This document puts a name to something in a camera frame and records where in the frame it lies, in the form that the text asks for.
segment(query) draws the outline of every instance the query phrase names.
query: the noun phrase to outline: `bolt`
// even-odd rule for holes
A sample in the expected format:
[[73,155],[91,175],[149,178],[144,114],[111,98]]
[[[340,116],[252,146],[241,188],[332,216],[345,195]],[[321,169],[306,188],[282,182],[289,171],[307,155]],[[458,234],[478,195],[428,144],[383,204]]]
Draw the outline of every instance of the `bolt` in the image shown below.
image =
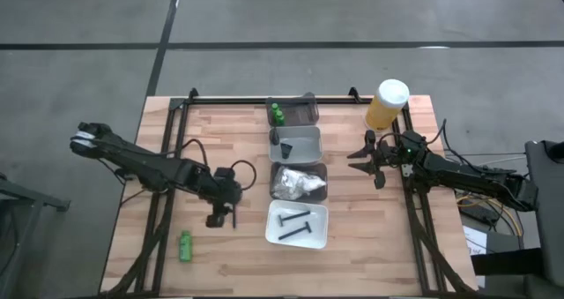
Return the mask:
[[294,230],[294,231],[292,231],[292,232],[290,232],[290,233],[284,234],[284,235],[282,235],[281,237],[279,237],[278,240],[281,241],[281,240],[283,240],[283,239],[285,239],[285,238],[287,238],[287,237],[290,237],[290,236],[292,236],[292,235],[296,235],[296,234],[298,234],[298,233],[300,233],[301,231],[304,231],[304,230],[307,230],[307,231],[311,234],[311,227],[309,226],[309,222],[307,222],[307,221],[306,221],[306,226],[305,226],[305,227],[303,227],[303,228],[298,228],[298,229],[296,229],[296,230]]
[[306,216],[306,215],[310,215],[310,214],[311,214],[310,211],[306,211],[306,212],[299,213],[299,214],[295,214],[295,215],[291,215],[291,216],[288,216],[288,217],[285,217],[285,218],[282,218],[282,215],[279,214],[279,215],[278,215],[278,221],[280,222],[280,227],[282,228],[282,227],[284,226],[284,221],[289,221],[289,220],[297,219],[297,218],[299,218],[299,217]]

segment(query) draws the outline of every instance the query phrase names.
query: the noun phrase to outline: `bottle with white cap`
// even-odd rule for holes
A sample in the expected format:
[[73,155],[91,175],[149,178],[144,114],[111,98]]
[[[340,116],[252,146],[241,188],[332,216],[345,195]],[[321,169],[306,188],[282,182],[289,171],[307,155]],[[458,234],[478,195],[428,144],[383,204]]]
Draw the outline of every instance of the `bottle with white cap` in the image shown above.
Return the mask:
[[408,100],[409,87],[404,82],[386,79],[378,87],[368,108],[367,127],[375,131],[390,127]]

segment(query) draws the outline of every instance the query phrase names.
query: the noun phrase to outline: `green bottle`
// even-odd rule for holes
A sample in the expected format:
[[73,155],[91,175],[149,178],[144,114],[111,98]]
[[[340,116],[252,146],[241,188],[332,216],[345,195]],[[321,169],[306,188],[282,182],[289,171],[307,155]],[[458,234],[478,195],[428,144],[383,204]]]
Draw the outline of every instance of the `green bottle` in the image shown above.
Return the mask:
[[274,123],[276,125],[279,125],[276,114],[280,111],[280,106],[277,103],[272,103],[271,108],[272,108],[272,118],[274,118]]
[[189,262],[192,260],[192,235],[189,231],[182,231],[179,250],[178,258],[181,262]]
[[284,126],[284,113],[282,113],[281,110],[278,110],[275,114],[274,114],[274,121],[276,122],[276,124],[278,126]]

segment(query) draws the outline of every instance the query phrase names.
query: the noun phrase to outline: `butcher block tabletop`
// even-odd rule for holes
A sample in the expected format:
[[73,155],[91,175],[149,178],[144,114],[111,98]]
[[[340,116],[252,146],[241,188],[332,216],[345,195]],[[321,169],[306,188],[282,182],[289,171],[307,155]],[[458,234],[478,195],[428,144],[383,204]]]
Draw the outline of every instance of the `butcher block tabletop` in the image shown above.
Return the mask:
[[[137,135],[139,146],[160,151],[169,100],[169,97],[147,98]],[[412,96],[409,105],[414,130],[433,138],[438,127],[430,96]],[[363,116],[367,105],[318,105],[318,108],[323,163],[328,169],[328,197],[323,205],[329,209],[329,232],[325,248],[311,250],[269,243],[264,237],[272,201],[269,125],[264,105],[189,106],[184,141],[198,138],[204,143],[211,170],[230,167],[234,161],[244,159],[256,166],[257,179],[251,189],[243,192],[237,206],[236,230],[231,216],[226,217],[223,228],[207,228],[205,218],[211,213],[211,206],[196,195],[176,191],[160,295],[420,294],[399,171],[385,168],[386,186],[377,191],[372,176],[347,166],[350,161],[346,156],[364,146]],[[173,128],[173,141],[175,131],[177,127]],[[393,138],[387,140],[393,145]],[[441,153],[441,140],[430,148]],[[202,160],[198,146],[188,146],[182,157]],[[235,180],[243,187],[251,182],[249,166],[240,164],[235,172]],[[140,190],[139,182],[128,182],[123,199]],[[151,193],[144,192],[120,209],[102,291],[111,289],[122,278],[141,251],[150,200]],[[441,252],[466,284],[476,288],[452,190],[432,189],[429,201]],[[180,262],[178,256],[184,230],[192,234],[193,258],[189,263]],[[149,261],[146,288],[151,286],[155,254],[156,251]],[[432,280],[432,264],[427,253],[425,258]]]

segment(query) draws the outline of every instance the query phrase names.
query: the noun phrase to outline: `white paper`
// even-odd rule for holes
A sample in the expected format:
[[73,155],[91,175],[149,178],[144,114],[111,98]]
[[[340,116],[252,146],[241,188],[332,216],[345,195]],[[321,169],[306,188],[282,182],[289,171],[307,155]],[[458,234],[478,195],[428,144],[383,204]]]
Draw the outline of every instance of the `white paper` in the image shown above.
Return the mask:
[[[466,235],[466,244],[470,255],[486,254],[487,234],[480,232],[474,228],[463,226],[464,235]],[[486,287],[486,278],[484,276],[476,276],[478,286]]]

